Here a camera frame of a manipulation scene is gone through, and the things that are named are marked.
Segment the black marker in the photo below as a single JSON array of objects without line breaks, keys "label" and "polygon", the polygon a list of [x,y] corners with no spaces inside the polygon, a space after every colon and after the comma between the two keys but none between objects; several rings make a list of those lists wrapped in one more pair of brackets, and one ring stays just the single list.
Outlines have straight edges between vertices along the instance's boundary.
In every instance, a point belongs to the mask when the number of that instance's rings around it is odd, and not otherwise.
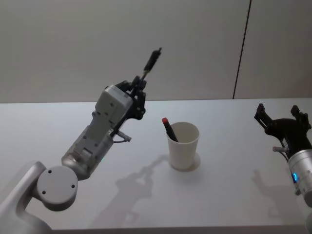
[{"label": "black marker", "polygon": [[176,138],[176,135],[168,121],[167,118],[163,118],[162,119],[162,123],[164,124],[165,128],[166,128],[166,131],[167,131],[167,135],[168,137],[171,139],[171,140],[174,140],[176,142],[178,142],[177,138]]}]

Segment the white table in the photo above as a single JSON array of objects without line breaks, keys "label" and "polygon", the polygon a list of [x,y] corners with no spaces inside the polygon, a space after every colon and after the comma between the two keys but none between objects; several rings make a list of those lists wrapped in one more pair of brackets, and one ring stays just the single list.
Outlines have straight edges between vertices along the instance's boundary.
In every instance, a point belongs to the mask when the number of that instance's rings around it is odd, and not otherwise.
[{"label": "white table", "polygon": [[[149,101],[143,120],[122,127],[132,141],[112,147],[91,178],[79,183],[68,210],[52,212],[33,199],[27,211],[53,229],[302,225],[310,210],[293,194],[286,161],[272,152],[278,140],[254,119],[260,102],[273,119],[292,117],[296,104],[312,122],[312,98]],[[30,160],[60,165],[93,108],[0,104],[0,189]],[[197,170],[169,166],[162,117],[199,128]]]}]

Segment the white wall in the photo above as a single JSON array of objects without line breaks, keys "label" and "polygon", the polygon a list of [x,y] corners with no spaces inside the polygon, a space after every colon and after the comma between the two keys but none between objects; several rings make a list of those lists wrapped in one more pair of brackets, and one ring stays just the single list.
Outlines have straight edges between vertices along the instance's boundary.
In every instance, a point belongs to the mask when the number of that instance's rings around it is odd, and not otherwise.
[{"label": "white wall", "polygon": [[253,0],[235,98],[312,97],[312,1]]},{"label": "white wall", "polygon": [[1,0],[0,102],[95,101],[152,50],[148,99],[232,98],[248,0]]}]

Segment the blue led light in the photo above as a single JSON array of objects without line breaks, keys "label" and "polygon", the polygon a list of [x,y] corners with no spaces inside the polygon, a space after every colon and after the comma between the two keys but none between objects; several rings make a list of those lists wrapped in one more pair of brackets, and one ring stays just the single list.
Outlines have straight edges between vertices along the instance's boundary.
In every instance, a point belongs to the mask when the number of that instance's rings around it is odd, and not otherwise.
[{"label": "blue led light", "polygon": [[295,182],[298,181],[298,176],[297,176],[296,173],[293,173],[293,174],[292,174],[292,177],[293,177],[293,180],[294,180]]}]

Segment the paper cup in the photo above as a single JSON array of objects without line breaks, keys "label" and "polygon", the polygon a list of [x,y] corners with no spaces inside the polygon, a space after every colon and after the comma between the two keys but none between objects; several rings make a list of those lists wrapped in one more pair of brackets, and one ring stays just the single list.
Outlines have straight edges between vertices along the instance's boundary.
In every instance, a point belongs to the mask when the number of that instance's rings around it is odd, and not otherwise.
[{"label": "paper cup", "polygon": [[192,166],[196,153],[199,130],[187,122],[177,122],[171,125],[178,142],[171,140],[168,135],[170,163],[178,170]]}]

